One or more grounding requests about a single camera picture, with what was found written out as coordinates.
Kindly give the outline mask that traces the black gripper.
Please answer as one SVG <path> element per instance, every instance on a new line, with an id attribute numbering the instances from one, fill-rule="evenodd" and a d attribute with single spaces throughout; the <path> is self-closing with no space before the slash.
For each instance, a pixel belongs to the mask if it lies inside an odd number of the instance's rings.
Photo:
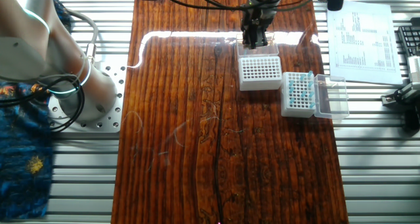
<path id="1" fill-rule="evenodd" d="M 248 48 L 264 47 L 268 45 L 265 30 L 273 21 L 273 11 L 271 9 L 247 9 L 243 11 L 241 20 L 241 30 L 243 37 L 243 45 Z M 252 31 L 249 26 L 255 25 L 253 38 Z"/>

